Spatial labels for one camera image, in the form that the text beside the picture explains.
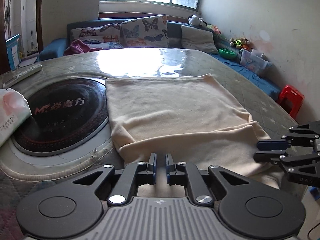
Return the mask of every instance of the butterfly print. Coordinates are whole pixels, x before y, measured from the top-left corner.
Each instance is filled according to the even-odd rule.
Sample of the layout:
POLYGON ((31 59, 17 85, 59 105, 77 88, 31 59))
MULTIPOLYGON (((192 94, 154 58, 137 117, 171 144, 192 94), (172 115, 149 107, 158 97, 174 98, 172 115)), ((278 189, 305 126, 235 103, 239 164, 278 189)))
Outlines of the butterfly print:
POLYGON ((100 44, 103 43, 101 41, 97 41, 97 40, 84 40, 82 41, 84 44, 100 44))
POLYGON ((116 42, 119 42, 119 36, 118 35, 115 35, 115 36, 112 36, 112 35, 110 35, 110 36, 104 36, 103 37, 103 40, 104 40, 104 42, 109 42, 109 41, 116 41, 116 42))
POLYGON ((79 38, 84 36, 97 36, 97 34, 93 28, 85 28, 81 30, 79 38))
POLYGON ((75 38, 73 36, 73 32, 70 32, 70 41, 74 41, 74 40, 75 40, 75 38))
POLYGON ((163 38, 163 34, 159 34, 157 36, 145 36, 144 39, 147 41, 152 41, 152 42, 157 42, 157 41, 161 41, 161 39, 163 38))
POLYGON ((120 24, 108 24, 108 25, 104 25, 102 26, 102 28, 99 30, 100 32, 104 32, 107 29, 110 29, 111 27, 120 30, 120 24))
POLYGON ((138 38, 139 37, 139 25, 136 25, 132 32, 126 28, 123 28, 124 35, 126 38, 138 38))
POLYGON ((109 42, 109 49, 114 49, 118 45, 119 45, 118 42, 109 42))
POLYGON ((167 30, 162 30, 162 32, 164 33, 165 38, 167 39, 167 38, 168 38, 168 32, 167 32, 167 30))
POLYGON ((161 18, 163 20, 163 24, 167 25, 167 16, 166 15, 162 15, 161 18))
POLYGON ((142 19, 142 23, 144 24, 144 31, 147 32, 150 29, 154 28, 155 30, 158 30, 158 18, 154 19, 152 23, 149 23, 147 20, 142 19))
POLYGON ((138 21, 138 19, 133 19, 133 20, 125 21, 125 22, 123 22, 122 24, 127 24, 128 22, 136 22, 136 21, 138 21))
POLYGON ((144 39, 138 38, 137 40, 130 40, 127 41, 127 43, 131 46, 131 47, 137 47, 137 46, 146 46, 146 42, 144 41, 144 39))

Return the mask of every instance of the blue sheet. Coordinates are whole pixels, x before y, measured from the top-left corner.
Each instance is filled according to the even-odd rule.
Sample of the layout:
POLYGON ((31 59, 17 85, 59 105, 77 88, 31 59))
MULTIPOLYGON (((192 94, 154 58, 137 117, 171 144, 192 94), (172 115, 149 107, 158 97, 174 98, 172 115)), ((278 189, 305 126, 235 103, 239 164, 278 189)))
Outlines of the blue sheet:
POLYGON ((250 80, 253 84, 255 84, 268 96, 270 96, 274 101, 278 99, 281 89, 272 81, 266 78, 261 78, 255 73, 251 72, 249 69, 245 68, 244 66, 241 66, 236 62, 224 59, 220 55, 213 55, 211 53, 209 53, 209 55, 221 61, 222 63, 232 68, 233 70, 237 71, 239 74, 243 75, 246 79, 250 80))

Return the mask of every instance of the red plastic stool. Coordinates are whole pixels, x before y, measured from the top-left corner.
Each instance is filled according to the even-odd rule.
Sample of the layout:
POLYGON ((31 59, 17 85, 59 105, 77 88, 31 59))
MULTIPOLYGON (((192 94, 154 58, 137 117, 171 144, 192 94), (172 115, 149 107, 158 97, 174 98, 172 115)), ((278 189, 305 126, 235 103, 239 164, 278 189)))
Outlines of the red plastic stool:
POLYGON ((286 85, 281 91, 277 103, 293 118, 295 119, 297 113, 304 100, 304 95, 302 95, 295 87, 291 85, 286 85), (285 101, 290 101, 292 103, 291 109, 284 104, 285 101))

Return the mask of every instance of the wooden door frame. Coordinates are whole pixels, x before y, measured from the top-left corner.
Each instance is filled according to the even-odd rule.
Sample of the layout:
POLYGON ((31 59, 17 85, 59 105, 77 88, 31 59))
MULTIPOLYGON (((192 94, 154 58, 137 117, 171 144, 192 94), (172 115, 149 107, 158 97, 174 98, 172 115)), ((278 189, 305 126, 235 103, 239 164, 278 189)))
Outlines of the wooden door frame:
POLYGON ((41 8, 42 8, 42 0, 36 0, 36 30, 37 30, 37 42, 38 42, 39 53, 43 50, 41 8))
POLYGON ((0 0, 0 75, 11 70, 5 44, 4 2, 5 0, 0 0))

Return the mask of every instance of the black cooktop surface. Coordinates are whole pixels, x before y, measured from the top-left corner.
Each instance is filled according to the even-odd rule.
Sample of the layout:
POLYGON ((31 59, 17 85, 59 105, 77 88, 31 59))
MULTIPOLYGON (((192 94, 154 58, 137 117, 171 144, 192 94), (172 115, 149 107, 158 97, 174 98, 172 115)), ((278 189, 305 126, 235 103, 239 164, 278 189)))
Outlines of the black cooktop surface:
POLYGON ((15 145, 34 156, 50 156, 85 143, 107 122, 106 88, 86 78, 53 83, 28 103, 32 116, 13 134, 15 145))

